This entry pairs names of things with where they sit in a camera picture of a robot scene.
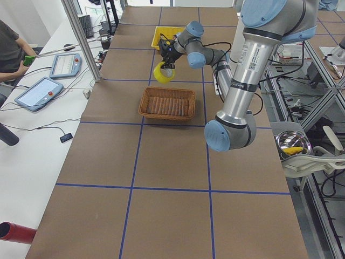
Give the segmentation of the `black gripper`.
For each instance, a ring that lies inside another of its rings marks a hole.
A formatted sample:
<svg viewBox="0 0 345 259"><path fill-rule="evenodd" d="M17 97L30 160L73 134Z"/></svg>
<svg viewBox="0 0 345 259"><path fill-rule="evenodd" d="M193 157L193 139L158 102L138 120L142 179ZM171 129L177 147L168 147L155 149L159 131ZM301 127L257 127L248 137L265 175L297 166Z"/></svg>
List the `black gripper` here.
<svg viewBox="0 0 345 259"><path fill-rule="evenodd" d="M172 51L168 52L168 54L162 57L162 61L164 63L161 65L162 69L174 69L175 68L175 61L178 60L182 54L185 53L185 49L178 46L176 49L175 46L172 47Z"/></svg>

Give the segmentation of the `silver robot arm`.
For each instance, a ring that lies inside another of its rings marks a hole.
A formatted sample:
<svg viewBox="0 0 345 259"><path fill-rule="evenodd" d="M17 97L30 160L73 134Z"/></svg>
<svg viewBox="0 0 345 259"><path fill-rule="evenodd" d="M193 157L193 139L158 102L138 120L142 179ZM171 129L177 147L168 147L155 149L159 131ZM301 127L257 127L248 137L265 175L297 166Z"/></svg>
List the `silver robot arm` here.
<svg viewBox="0 0 345 259"><path fill-rule="evenodd" d="M273 51L279 44L301 42L316 32L318 1L245 1L240 16L244 43L236 68L222 50L202 44L203 26L190 22L176 39L160 45L161 68L173 70L185 54L189 66L211 66L225 96L214 120L205 125L204 135L214 151L225 152L250 145L256 137L256 122L249 110L255 91Z"/></svg>

